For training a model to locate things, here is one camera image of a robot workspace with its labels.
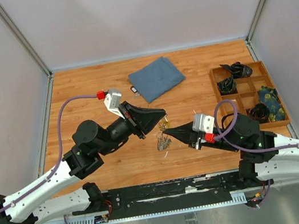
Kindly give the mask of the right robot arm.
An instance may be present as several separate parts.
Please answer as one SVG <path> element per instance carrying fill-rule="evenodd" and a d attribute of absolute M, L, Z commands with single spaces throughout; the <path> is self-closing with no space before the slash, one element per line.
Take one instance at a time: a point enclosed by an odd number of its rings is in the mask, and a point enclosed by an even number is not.
<path fill-rule="evenodd" d="M 215 128 L 213 133 L 201 131 L 192 122 L 163 132 L 197 150 L 205 146 L 239 152 L 237 189 L 299 178 L 299 139 L 261 131 L 258 122 L 246 115 L 239 114 L 234 125 Z"/>

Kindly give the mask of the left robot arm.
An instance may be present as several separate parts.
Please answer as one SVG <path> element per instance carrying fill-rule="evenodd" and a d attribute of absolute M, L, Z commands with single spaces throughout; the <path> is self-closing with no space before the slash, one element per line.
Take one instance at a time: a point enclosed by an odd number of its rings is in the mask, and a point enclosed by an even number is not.
<path fill-rule="evenodd" d="M 68 214 L 94 213 L 106 205 L 92 182 L 70 194 L 55 195 L 95 172 L 103 165 L 103 156 L 116 152 L 130 135 L 146 138 L 166 115 L 164 109 L 140 108 L 126 101 L 118 109 L 123 115 L 107 128 L 83 121 L 72 135 L 75 145 L 50 171 L 12 195 L 0 195 L 0 224 L 43 224 Z"/>

